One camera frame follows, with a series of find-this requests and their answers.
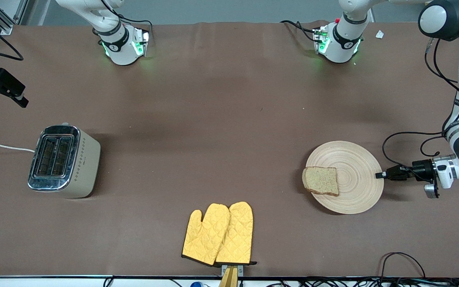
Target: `slice of bread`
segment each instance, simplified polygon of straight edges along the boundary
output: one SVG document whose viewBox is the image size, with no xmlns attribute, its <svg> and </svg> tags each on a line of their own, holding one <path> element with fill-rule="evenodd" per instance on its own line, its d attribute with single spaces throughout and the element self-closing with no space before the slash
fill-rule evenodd
<svg viewBox="0 0 459 287">
<path fill-rule="evenodd" d="M 302 182 L 314 194 L 339 195 L 335 167 L 306 167 L 302 172 Z"/>
</svg>

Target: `table surface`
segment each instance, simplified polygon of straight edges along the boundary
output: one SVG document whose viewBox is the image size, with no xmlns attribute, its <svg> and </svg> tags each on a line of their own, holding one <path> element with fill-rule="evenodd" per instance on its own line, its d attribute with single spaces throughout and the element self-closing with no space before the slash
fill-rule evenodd
<svg viewBox="0 0 459 287">
<path fill-rule="evenodd" d="M 454 90 L 424 66 L 416 24 L 370 24 L 345 64 L 283 24 L 153 29 L 149 58 L 119 67 L 90 27 L 14 28 L 25 60 L 0 67 L 27 86 L 29 106 L 0 96 L 0 144 L 33 148 L 45 127 L 69 122 L 102 155 L 92 196 L 69 200 L 31 191 L 32 154 L 0 149 L 0 275 L 219 274 L 181 258 L 189 214 L 247 201 L 258 264 L 246 275 L 376 275 L 384 254 L 402 251 L 427 276 L 459 277 L 459 181 L 437 200 L 422 183 L 387 181 L 375 207 L 349 216 L 324 209 L 301 181 L 325 142 L 355 142 L 386 169 L 386 136 L 440 130 Z M 441 44 L 448 77 L 458 54 L 457 41 Z M 423 159 L 422 140 L 394 138 L 390 156 Z M 449 152 L 444 140 L 426 147 Z M 391 258 L 386 275 L 419 271 Z"/>
</svg>

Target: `yellow oven mitt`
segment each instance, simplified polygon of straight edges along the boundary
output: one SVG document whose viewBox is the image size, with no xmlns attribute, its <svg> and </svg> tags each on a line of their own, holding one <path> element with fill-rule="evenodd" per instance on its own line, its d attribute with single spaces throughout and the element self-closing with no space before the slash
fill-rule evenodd
<svg viewBox="0 0 459 287">
<path fill-rule="evenodd" d="M 211 204 L 204 218 L 202 212 L 191 214 L 185 234 L 182 257 L 212 266 L 230 223 L 230 211 L 222 204 Z"/>
<path fill-rule="evenodd" d="M 249 265 L 253 241 L 253 210 L 247 202 L 229 207 L 228 230 L 217 254 L 217 265 Z"/>
</svg>

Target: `round wooden board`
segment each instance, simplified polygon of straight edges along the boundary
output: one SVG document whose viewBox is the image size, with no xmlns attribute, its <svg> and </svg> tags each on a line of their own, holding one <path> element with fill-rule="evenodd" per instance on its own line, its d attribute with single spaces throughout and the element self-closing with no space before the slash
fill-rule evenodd
<svg viewBox="0 0 459 287">
<path fill-rule="evenodd" d="M 309 156 L 306 167 L 335 167 L 339 196 L 316 195 L 327 209 L 340 214 L 359 214 L 378 202 L 384 180 L 376 179 L 382 172 L 377 159 L 366 149 L 352 142 L 327 142 Z"/>
</svg>

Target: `gray floor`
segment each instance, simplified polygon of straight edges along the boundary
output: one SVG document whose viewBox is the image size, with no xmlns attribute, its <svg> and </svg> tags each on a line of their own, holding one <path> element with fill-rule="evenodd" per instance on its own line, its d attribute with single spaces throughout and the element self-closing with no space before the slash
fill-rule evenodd
<svg viewBox="0 0 459 287">
<path fill-rule="evenodd" d="M 55 0 L 30 2 L 24 24 L 45 26 L 89 25 Z M 423 4 L 393 5 L 384 2 L 373 7 L 376 22 L 416 22 Z M 153 24 L 194 24 L 197 22 L 280 22 L 297 20 L 333 21 L 341 16 L 337 0 L 127 0 L 118 13 Z"/>
</svg>

